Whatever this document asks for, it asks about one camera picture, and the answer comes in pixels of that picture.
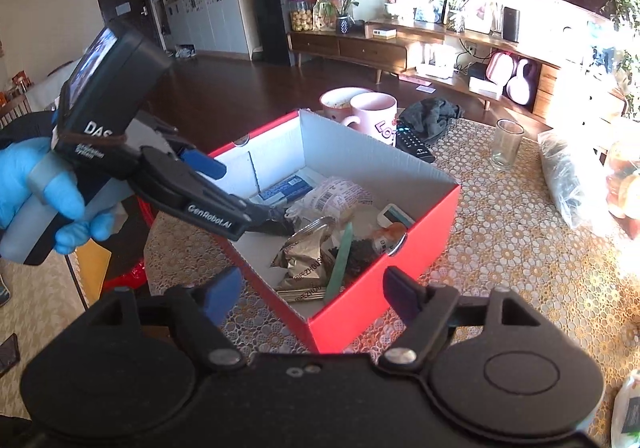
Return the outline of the left hand blue glove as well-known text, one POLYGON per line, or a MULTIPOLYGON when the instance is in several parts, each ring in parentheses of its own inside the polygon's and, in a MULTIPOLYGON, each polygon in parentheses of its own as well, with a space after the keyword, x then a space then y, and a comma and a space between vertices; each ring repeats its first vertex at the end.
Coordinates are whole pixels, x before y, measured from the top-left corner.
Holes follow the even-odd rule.
MULTIPOLYGON (((26 201, 34 194, 28 182, 32 170, 50 152, 50 139, 30 138, 14 142, 1 150, 1 229, 6 230, 26 201)), ((45 205, 54 208, 70 220, 60 228, 54 239, 54 249, 60 254, 73 253, 88 241, 105 241, 114 234, 119 216, 118 205, 85 220, 85 200, 77 189, 74 174, 62 171, 37 190, 45 205)))

